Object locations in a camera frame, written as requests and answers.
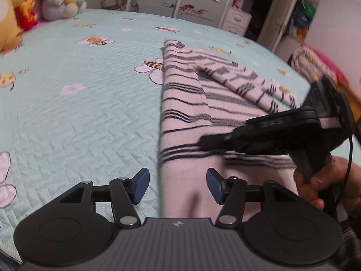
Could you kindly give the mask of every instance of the white wall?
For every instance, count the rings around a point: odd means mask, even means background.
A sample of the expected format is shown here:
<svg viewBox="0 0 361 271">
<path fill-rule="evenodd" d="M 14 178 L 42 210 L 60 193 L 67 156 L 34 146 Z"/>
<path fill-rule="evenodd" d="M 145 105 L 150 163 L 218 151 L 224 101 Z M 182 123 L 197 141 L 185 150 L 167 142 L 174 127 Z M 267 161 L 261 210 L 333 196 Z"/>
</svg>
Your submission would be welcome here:
<svg viewBox="0 0 361 271">
<path fill-rule="evenodd" d="M 321 0 L 306 44 L 328 56 L 361 95 L 361 0 Z"/>
</svg>

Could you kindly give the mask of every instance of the light blue quilted bedspread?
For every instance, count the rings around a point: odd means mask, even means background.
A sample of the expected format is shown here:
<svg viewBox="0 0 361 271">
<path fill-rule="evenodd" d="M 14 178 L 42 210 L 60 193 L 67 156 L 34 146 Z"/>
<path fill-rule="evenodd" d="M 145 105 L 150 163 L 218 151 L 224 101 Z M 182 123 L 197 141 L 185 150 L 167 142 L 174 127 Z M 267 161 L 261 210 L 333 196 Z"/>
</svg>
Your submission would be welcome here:
<svg viewBox="0 0 361 271">
<path fill-rule="evenodd" d="M 160 69 L 145 61 L 161 62 L 165 38 L 232 58 L 300 100 L 309 89 L 255 42 L 187 21 L 87 10 L 29 32 L 18 50 L 0 55 L 0 73 L 17 77 L 12 91 L 0 89 L 0 151 L 11 155 L 0 189 L 12 184 L 17 190 L 0 209 L 3 251 L 19 259 L 12 238 L 19 221 L 82 180 L 105 185 L 147 167 L 150 186 L 136 209 L 141 219 L 160 215 L 161 86 L 149 78 Z M 336 154 L 347 157 L 348 144 Z M 361 165 L 358 147 L 354 160 Z M 97 205 L 97 212 L 112 220 L 109 204 Z"/>
</svg>

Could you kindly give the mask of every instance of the doorway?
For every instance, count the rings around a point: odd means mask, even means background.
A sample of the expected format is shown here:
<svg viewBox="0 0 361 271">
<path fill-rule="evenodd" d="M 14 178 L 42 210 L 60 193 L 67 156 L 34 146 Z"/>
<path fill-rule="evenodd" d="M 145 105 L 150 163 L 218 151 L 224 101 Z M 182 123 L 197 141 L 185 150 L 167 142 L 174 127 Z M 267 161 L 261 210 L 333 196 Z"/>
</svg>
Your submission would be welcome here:
<svg viewBox="0 0 361 271">
<path fill-rule="evenodd" d="M 246 9 L 244 8 L 247 7 L 250 2 L 248 0 L 245 0 L 242 6 L 242 10 L 252 15 L 250 24 L 248 26 L 246 34 L 244 35 L 245 38 L 251 39 L 253 41 L 258 40 L 258 37 L 261 34 L 262 27 L 266 21 L 268 12 L 271 8 L 272 1 L 273 0 L 253 0 L 253 4 L 250 10 L 246 11 Z"/>
</svg>

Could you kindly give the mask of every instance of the handle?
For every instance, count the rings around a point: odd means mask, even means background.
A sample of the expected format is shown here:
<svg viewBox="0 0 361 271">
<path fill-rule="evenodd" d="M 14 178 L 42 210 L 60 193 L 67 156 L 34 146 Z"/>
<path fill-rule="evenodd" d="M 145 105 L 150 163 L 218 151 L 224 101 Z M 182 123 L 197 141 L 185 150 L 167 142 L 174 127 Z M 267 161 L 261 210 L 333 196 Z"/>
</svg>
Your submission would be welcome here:
<svg viewBox="0 0 361 271">
<path fill-rule="evenodd" d="M 321 148 L 310 149 L 310 151 L 294 151 L 290 152 L 289 155 L 298 170 L 304 175 L 307 183 L 310 183 L 311 177 L 323 167 L 332 163 L 331 153 L 324 152 Z M 339 203 L 336 208 L 336 200 L 340 192 L 340 185 L 337 184 L 318 193 L 318 197 L 324 200 L 324 212 L 338 220 L 338 222 L 348 219 L 342 203 Z"/>
</svg>

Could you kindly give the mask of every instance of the door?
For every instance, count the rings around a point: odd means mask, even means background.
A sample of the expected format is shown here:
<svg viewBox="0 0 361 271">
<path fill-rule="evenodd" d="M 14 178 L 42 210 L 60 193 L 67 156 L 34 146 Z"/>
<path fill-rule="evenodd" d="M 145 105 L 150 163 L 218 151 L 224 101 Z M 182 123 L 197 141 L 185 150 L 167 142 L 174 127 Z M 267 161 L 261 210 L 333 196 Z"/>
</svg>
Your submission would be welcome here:
<svg viewBox="0 0 361 271">
<path fill-rule="evenodd" d="M 273 0 L 257 43 L 274 52 L 292 15 L 297 0 Z"/>
</svg>

